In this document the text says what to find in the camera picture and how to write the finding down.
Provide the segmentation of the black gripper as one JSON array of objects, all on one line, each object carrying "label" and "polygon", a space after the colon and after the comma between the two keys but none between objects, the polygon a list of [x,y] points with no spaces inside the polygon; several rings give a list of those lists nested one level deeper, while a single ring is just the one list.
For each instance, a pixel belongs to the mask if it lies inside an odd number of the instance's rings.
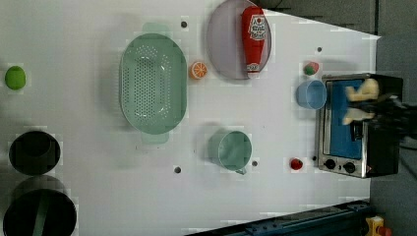
[{"label": "black gripper", "polygon": [[396,135],[399,139],[416,139],[417,107],[403,103],[396,95],[384,94],[377,100],[365,100],[355,103],[355,107],[373,118],[365,122],[375,130]]}]

